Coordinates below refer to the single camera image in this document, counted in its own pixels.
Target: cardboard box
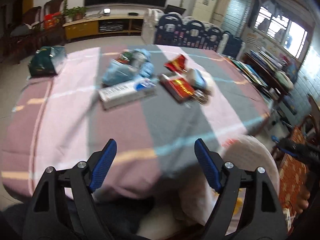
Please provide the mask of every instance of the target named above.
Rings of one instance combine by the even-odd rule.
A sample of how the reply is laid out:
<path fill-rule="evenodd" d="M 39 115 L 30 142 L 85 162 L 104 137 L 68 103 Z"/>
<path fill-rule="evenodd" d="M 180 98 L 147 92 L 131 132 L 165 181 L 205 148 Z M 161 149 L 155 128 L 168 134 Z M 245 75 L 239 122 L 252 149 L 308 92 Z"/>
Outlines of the cardboard box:
<path fill-rule="evenodd" d="M 109 109 L 155 94 L 156 85 L 148 78 L 127 81 L 99 90 L 104 109 Z"/>

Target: gray floor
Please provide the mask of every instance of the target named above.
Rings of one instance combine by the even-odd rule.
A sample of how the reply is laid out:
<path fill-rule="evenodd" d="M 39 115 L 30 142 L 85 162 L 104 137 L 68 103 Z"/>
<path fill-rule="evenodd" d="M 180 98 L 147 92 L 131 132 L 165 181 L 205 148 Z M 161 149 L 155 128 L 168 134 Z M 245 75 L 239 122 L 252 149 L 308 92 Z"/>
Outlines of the gray floor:
<path fill-rule="evenodd" d="M 97 38 L 85 41 L 73 42 L 66 44 L 67 53 L 77 50 L 112 46 L 116 44 L 126 45 L 143 45 L 144 42 L 139 36 L 121 36 Z M 0 64 L 0 147 L 6 133 L 6 128 L 10 122 L 11 110 L 15 106 L 21 89 L 24 87 L 28 72 L 28 62 L 31 57 L 26 58 L 18 65 L 12 65 L 10 62 Z M 257 138 L 266 147 L 271 150 L 273 142 L 270 140 L 270 134 L 283 137 L 286 130 L 280 125 L 276 125 L 271 131 L 263 130 Z M 0 210 L 19 203 L 18 200 L 12 198 L 0 184 Z M 169 204 L 157 205 L 141 223 L 139 234 L 151 239 L 160 239 L 169 236 L 181 228 L 181 223 L 173 218 L 172 210 Z"/>

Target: poster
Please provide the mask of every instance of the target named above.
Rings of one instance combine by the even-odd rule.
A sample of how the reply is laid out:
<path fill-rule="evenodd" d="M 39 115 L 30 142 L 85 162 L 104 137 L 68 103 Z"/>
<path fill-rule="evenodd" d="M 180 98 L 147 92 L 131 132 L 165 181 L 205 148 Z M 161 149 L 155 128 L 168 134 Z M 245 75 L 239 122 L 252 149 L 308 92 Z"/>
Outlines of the poster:
<path fill-rule="evenodd" d="M 257 48 L 257 38 L 258 37 L 255 33 L 248 33 L 246 47 L 248 49 L 255 50 Z"/>

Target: white device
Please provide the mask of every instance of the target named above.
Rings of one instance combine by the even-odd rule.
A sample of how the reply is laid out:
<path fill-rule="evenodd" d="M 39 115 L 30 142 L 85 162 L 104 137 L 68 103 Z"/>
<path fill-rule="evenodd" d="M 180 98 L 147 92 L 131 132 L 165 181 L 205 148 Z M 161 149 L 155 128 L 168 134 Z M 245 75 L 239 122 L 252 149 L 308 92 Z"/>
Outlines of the white device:
<path fill-rule="evenodd" d="M 103 13 L 104 14 L 110 14 L 110 12 L 111 12 L 110 8 L 104 8 L 103 9 Z"/>

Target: blue plastic bag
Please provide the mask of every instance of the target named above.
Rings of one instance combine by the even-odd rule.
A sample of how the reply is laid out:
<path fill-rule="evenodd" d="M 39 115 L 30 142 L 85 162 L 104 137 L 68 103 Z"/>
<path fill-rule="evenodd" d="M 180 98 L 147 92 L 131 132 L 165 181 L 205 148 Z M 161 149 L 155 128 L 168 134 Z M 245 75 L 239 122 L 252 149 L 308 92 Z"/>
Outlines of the blue plastic bag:
<path fill-rule="evenodd" d="M 102 77 L 102 82 L 107 86 L 113 86 L 122 82 L 132 80 L 139 69 L 130 65 L 122 64 L 116 60 L 110 62 L 109 68 Z"/>

